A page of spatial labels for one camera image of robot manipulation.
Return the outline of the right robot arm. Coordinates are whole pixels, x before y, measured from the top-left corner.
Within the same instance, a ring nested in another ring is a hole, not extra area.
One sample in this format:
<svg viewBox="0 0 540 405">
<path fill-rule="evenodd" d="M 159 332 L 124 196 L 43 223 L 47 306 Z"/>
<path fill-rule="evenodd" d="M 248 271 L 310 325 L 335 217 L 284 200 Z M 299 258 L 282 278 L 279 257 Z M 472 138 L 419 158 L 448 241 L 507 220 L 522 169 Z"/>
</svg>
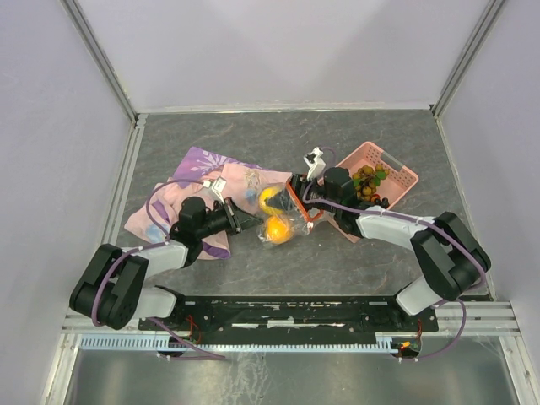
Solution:
<svg viewBox="0 0 540 405">
<path fill-rule="evenodd" d="M 491 261 L 467 226 L 451 212 L 419 217 L 386 209 L 371 185 L 375 172 L 350 175 L 341 167 L 326 170 L 321 178 L 292 175 L 285 183 L 259 194 L 259 206 L 288 234 L 294 224 L 312 228 L 324 213 L 346 235 L 381 240 L 414 253 L 421 276 L 401 289 L 396 304 L 388 307 L 387 320 L 406 330 L 418 313 L 485 284 Z"/>
</svg>

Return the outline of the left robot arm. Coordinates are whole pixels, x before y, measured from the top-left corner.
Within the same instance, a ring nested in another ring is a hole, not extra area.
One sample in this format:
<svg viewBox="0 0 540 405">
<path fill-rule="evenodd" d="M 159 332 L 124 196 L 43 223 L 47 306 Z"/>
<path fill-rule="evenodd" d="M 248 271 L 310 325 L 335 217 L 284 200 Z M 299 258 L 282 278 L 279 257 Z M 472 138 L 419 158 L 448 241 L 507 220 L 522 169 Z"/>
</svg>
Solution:
<svg viewBox="0 0 540 405">
<path fill-rule="evenodd" d="M 236 235 L 262 223 L 229 197 L 216 201 L 212 209 L 200 197 L 189 197 L 166 241 L 133 248 L 100 246 L 71 293 L 69 308 L 97 327 L 120 330 L 132 319 L 158 317 L 167 328 L 179 328 L 186 321 L 186 307 L 176 302 L 179 295 L 163 287 L 146 287 L 145 280 L 191 266 L 203 251 L 203 240 L 211 235 Z"/>
</svg>

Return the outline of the fake brown longan bunch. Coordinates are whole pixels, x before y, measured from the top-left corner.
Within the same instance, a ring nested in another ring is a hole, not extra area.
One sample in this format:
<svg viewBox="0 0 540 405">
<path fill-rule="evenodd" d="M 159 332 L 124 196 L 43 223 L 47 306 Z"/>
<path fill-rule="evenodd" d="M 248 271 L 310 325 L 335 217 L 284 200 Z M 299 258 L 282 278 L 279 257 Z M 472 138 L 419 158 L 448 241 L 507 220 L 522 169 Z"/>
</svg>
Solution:
<svg viewBox="0 0 540 405">
<path fill-rule="evenodd" d="M 357 169 L 352 174 L 357 199 L 361 202 L 373 203 L 373 198 L 383 198 L 378 188 L 389 174 L 390 171 L 383 165 L 364 165 Z"/>
</svg>

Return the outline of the fake dark grape bunch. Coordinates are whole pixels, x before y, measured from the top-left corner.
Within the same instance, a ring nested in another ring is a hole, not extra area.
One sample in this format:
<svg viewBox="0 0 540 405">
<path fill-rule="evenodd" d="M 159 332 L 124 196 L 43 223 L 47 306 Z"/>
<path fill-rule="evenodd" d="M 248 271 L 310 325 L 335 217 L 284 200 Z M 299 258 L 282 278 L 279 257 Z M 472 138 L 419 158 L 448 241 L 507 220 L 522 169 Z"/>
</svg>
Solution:
<svg viewBox="0 0 540 405">
<path fill-rule="evenodd" d="M 389 203 L 389 200 L 387 197 L 383 197 L 383 198 L 373 198 L 372 199 L 372 202 L 376 205 L 376 206 L 379 206 L 383 209 L 388 209 L 390 207 L 390 203 Z"/>
</svg>

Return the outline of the fake peach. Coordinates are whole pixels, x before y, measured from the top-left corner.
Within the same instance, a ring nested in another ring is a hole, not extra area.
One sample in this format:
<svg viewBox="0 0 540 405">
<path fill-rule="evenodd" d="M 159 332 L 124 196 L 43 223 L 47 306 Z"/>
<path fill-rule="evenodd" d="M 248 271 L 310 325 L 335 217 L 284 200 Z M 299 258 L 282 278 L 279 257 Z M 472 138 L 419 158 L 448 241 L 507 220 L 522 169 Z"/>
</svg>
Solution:
<svg viewBox="0 0 540 405">
<path fill-rule="evenodd" d="M 264 236 L 266 241 L 281 245 L 289 241 L 294 235 L 289 219 L 281 216 L 271 216 L 265 222 Z"/>
</svg>

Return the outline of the fake yellow lemon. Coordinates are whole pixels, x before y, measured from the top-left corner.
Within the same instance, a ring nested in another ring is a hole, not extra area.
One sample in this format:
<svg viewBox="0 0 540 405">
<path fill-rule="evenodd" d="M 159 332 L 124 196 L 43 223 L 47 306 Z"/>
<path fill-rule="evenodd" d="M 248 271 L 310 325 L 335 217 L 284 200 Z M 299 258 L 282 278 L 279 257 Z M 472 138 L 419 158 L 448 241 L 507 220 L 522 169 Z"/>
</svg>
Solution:
<svg viewBox="0 0 540 405">
<path fill-rule="evenodd" d="M 286 196 L 281 186 L 269 186 L 258 197 L 259 208 L 267 215 L 279 215 L 286 208 Z"/>
</svg>

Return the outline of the clear zip top bag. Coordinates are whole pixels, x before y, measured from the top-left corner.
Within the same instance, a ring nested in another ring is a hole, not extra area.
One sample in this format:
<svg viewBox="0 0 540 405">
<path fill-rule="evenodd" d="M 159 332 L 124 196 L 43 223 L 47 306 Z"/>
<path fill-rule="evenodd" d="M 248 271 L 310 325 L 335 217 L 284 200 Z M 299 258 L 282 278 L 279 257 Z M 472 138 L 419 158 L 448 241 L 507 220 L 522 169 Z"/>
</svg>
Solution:
<svg viewBox="0 0 540 405">
<path fill-rule="evenodd" d="M 302 196 L 307 184 L 294 177 L 285 183 L 263 188 L 258 194 L 258 213 L 262 224 L 258 227 L 259 240 L 268 246 L 282 245 L 297 235 L 308 235 L 324 212 L 305 206 Z"/>
</svg>

